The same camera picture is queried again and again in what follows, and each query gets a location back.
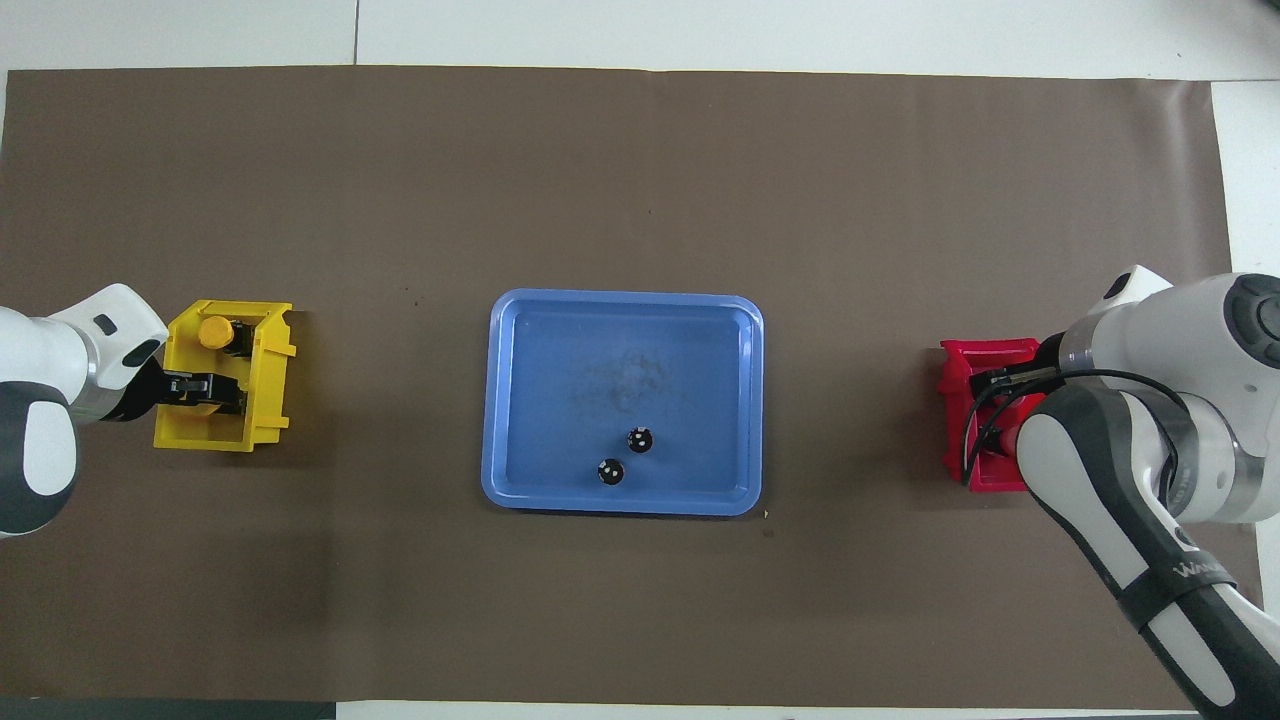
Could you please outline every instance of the yellow bin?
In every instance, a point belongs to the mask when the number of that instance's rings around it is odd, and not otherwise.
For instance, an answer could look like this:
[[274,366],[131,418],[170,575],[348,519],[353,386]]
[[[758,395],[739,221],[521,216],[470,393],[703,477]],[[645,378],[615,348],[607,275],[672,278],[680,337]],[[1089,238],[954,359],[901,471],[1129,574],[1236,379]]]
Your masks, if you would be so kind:
[[[251,452],[260,442],[280,442],[289,427],[284,416],[284,370],[297,347],[289,345],[284,313],[289,302],[200,300],[169,323],[164,369],[218,373],[236,378],[247,395],[244,414],[214,413],[214,406],[156,407],[156,447]],[[253,327],[250,357],[234,357],[201,343],[200,328],[209,318],[225,318]]]

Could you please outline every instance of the black strap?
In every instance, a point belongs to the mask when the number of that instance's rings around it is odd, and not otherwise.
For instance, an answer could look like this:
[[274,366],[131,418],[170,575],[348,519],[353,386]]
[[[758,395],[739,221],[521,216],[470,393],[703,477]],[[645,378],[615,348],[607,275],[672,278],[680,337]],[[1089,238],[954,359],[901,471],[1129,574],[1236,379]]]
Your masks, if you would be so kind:
[[1212,555],[1203,550],[1181,552],[1152,564],[1129,583],[1116,600],[1120,610],[1137,629],[1147,626],[1156,615],[1178,602],[1184,594],[1206,585],[1226,583],[1235,585],[1235,578]]

